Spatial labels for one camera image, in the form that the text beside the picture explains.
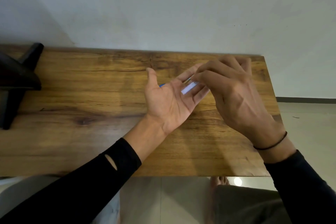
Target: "baseboard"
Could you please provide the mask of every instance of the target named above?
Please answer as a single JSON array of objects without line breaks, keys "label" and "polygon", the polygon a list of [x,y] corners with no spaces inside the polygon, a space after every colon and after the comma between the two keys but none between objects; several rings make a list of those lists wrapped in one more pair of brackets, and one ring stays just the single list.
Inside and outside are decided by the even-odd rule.
[{"label": "baseboard", "polygon": [[278,102],[284,103],[314,103],[314,104],[336,104],[335,98],[289,98],[276,97]]}]

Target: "wall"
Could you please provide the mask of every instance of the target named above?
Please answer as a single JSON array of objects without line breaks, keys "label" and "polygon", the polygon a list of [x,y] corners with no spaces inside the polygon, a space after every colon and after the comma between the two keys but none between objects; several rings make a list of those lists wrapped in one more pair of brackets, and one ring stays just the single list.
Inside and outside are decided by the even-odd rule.
[{"label": "wall", "polygon": [[336,0],[0,0],[0,42],[249,53],[278,97],[336,98]]}]

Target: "black long-sleeved shirt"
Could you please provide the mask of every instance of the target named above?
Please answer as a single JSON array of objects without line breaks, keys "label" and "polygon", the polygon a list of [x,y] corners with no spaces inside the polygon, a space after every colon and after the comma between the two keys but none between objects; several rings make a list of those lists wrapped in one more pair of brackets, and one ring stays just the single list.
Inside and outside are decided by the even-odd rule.
[{"label": "black long-sleeved shirt", "polygon": [[[105,154],[114,160],[117,170]],[[136,152],[121,138],[90,162],[22,202],[0,223],[90,223],[140,165]],[[336,195],[299,151],[265,166],[293,223],[333,220]]]}]

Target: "person's right hand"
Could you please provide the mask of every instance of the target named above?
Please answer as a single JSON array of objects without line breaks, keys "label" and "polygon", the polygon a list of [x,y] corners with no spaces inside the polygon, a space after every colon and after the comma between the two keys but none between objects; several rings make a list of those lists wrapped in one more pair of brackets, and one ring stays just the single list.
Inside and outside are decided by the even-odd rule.
[{"label": "person's right hand", "polygon": [[256,147],[273,145],[285,134],[284,126],[267,112],[252,80],[250,58],[225,55],[200,66],[193,81],[211,90],[225,123]]}]

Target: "wooden tabletop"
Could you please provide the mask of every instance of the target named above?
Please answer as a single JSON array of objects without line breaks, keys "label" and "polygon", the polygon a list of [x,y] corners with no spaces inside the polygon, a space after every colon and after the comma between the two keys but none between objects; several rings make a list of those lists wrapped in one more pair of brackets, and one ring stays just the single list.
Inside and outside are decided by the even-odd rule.
[{"label": "wooden tabletop", "polygon": [[[26,47],[0,46],[19,57]],[[10,130],[0,131],[0,176],[64,174],[111,146],[145,114],[146,67],[159,84],[218,55],[45,48]],[[263,56],[251,56],[267,110],[281,121]],[[211,93],[143,163],[136,176],[269,176],[251,143],[229,128]]]}]

